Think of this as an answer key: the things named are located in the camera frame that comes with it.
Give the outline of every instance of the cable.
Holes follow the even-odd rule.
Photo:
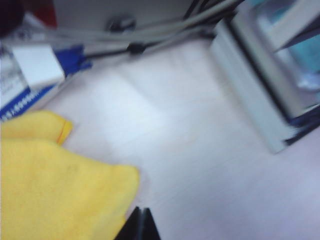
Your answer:
[[[191,5],[189,6],[188,10],[186,11],[186,13],[183,16],[183,20],[186,20],[190,17],[190,15],[192,14],[192,12],[195,10],[196,6],[198,5],[198,3],[200,2],[200,0],[193,0]]]
[[[114,40],[114,41],[131,41],[131,42],[146,42],[150,39],[163,38],[164,36],[168,36],[174,33],[177,33],[183,29],[186,29],[190,26],[194,26],[221,11],[228,9],[235,4],[237,4],[239,0],[224,0],[215,6],[192,16],[186,20],[178,21],[170,24],[164,24],[158,27],[152,27],[144,30],[136,30],[135,32],[128,34],[119,34],[119,33],[101,33],[101,32],[92,32],[92,31],[76,31],[76,30],[48,30],[48,29],[40,29],[40,32],[53,33],[55,35],[65,35],[65,36],[73,36],[80,39],[95,39],[95,40]]]
[[[211,3],[209,6],[207,6],[207,4],[210,2],[210,0],[204,0],[199,7],[198,13],[202,13],[203,11],[208,10],[209,8],[212,8],[215,5],[217,5],[223,1],[224,0],[214,0],[213,3]]]
[[[116,56],[116,55],[121,55],[125,53],[129,53],[131,55],[138,55],[142,54],[147,48],[150,47],[163,47],[165,45],[168,45],[172,42],[175,42],[180,39],[184,39],[186,36],[190,36],[191,34],[198,33],[201,37],[201,33],[204,31],[208,31],[208,27],[194,27],[190,30],[185,30],[182,31],[178,34],[176,34],[173,37],[170,37],[169,39],[163,40],[163,41],[158,41],[158,42],[151,42],[151,43],[130,43],[127,48],[122,48],[118,50],[109,50],[109,51],[104,51],[104,52],[96,52],[96,53],[89,53],[84,55],[86,60],[94,60],[94,59],[99,59],[103,57],[110,57],[110,56]]]
[[[103,57],[116,56],[116,55],[125,54],[128,52],[129,52],[128,48],[125,48],[125,49],[119,49],[119,50],[90,53],[90,54],[84,55],[84,57],[86,60],[92,60],[92,59],[99,59]]]

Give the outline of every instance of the gray cable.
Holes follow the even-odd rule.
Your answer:
[[[66,37],[73,37],[80,40],[95,40],[95,41],[130,41],[130,42],[154,42],[165,39],[170,35],[174,35],[183,29],[197,24],[210,16],[223,11],[224,9],[235,4],[239,0],[224,0],[221,3],[199,13],[184,21],[160,25],[158,27],[151,27],[142,30],[136,30],[132,33],[119,34],[110,32],[95,32],[95,31],[78,31],[70,29],[39,29],[34,27],[35,31],[45,32],[47,34],[54,34]]]

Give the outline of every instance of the black object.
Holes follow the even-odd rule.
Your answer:
[[[114,240],[161,240],[150,209],[135,207]]]
[[[18,27],[24,15],[25,10],[19,0],[0,0],[0,38]]]
[[[85,55],[85,58],[87,60],[92,59],[99,59],[103,57],[110,57],[110,56],[116,56],[120,54],[129,53],[131,55],[139,55],[142,54],[147,48],[155,46],[159,44],[160,42],[152,42],[152,43],[130,43],[127,48],[118,49],[118,50],[111,50],[111,51],[103,51],[103,52],[97,52],[97,53],[89,53]]]
[[[135,30],[136,19],[131,15],[121,15],[112,17],[106,27],[107,31],[112,33],[123,33],[125,31]]]

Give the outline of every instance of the blue object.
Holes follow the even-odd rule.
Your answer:
[[[84,46],[82,45],[58,50],[54,53],[59,60],[66,77],[92,67],[92,63],[88,62],[84,56]]]

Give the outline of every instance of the yellow cloth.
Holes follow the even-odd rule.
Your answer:
[[[1,125],[1,239],[111,240],[139,173],[71,153],[72,124],[48,111]]]

